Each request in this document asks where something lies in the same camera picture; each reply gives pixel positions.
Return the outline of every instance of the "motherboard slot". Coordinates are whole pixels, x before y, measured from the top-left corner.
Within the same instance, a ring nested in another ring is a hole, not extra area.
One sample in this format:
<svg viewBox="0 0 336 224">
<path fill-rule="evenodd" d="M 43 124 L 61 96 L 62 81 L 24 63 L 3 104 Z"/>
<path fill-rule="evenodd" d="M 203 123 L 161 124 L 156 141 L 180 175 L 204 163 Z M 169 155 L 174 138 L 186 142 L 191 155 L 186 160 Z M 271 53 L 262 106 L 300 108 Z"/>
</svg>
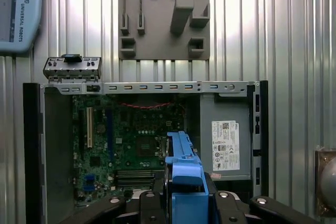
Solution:
<svg viewBox="0 0 336 224">
<path fill-rule="evenodd" d="M 85 130 L 84 130 L 84 110 L 78 111 L 78 149 L 81 157 L 83 157 L 84 146 L 85 146 Z"/>
<path fill-rule="evenodd" d="M 93 147 L 93 107 L 86 108 L 87 117 L 87 148 Z"/>
<path fill-rule="evenodd" d="M 152 187 L 154 170 L 117 170 L 114 176 L 116 187 Z"/>
<path fill-rule="evenodd" d="M 110 161 L 113 161 L 113 121 L 112 121 L 112 110 L 105 110 L 106 121 L 107 121 L 107 149 L 110 156 Z"/>
</svg>

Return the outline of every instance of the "pcie slot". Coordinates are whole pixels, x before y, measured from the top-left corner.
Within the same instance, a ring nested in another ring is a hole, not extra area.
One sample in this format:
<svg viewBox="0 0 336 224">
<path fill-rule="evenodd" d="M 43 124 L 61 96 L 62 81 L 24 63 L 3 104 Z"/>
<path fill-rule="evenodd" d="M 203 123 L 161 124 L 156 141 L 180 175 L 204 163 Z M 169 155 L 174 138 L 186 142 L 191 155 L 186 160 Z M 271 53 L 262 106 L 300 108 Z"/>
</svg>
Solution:
<svg viewBox="0 0 336 224">
<path fill-rule="evenodd" d="M 107 121 L 107 150 L 109 152 L 110 161 L 113 160 L 113 121 L 112 121 L 112 110 L 105 110 L 106 121 Z"/>
<path fill-rule="evenodd" d="M 84 110 L 78 111 L 78 148 L 81 157 L 83 158 L 85 146 L 85 115 Z"/>
<path fill-rule="evenodd" d="M 87 148 L 93 147 L 93 107 L 86 108 L 87 117 Z"/>
</svg>

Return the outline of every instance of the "corrugated metal wall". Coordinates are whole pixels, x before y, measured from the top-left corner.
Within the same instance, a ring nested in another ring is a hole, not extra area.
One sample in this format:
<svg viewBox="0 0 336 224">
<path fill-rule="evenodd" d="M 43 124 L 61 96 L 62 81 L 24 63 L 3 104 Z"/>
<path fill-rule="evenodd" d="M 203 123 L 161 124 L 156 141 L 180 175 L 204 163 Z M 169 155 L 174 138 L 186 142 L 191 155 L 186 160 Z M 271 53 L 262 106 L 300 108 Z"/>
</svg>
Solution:
<svg viewBox="0 0 336 224">
<path fill-rule="evenodd" d="M 105 82 L 268 79 L 270 195 L 312 215 L 313 152 L 336 147 L 336 0 L 211 0 L 208 62 L 119 61 L 117 1 L 45 0 L 31 57 L 0 56 L 0 223 L 24 223 L 22 83 L 65 53 L 102 56 Z"/>
</svg>

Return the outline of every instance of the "power supply label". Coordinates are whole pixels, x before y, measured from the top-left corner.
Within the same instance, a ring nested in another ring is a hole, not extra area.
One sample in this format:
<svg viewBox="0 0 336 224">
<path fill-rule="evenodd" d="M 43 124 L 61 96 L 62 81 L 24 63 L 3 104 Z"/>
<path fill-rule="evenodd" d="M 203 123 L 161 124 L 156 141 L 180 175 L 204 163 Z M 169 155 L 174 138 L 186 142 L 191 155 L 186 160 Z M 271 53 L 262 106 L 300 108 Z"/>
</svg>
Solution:
<svg viewBox="0 0 336 224">
<path fill-rule="evenodd" d="M 216 170 L 239 170 L 239 124 L 212 122 L 212 164 Z"/>
</svg>

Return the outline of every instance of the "green circuit board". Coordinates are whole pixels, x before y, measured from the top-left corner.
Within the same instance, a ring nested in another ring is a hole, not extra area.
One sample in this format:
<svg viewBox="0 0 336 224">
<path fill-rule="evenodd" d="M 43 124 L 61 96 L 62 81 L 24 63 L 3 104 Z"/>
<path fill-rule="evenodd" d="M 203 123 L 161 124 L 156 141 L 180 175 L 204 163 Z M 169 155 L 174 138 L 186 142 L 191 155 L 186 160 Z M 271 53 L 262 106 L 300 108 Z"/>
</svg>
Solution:
<svg viewBox="0 0 336 224">
<path fill-rule="evenodd" d="M 149 189 L 119 186 L 115 172 L 163 170 L 167 132 L 184 130 L 183 106 L 138 106 L 106 95 L 74 95 L 72 101 L 76 202 Z"/>
</svg>

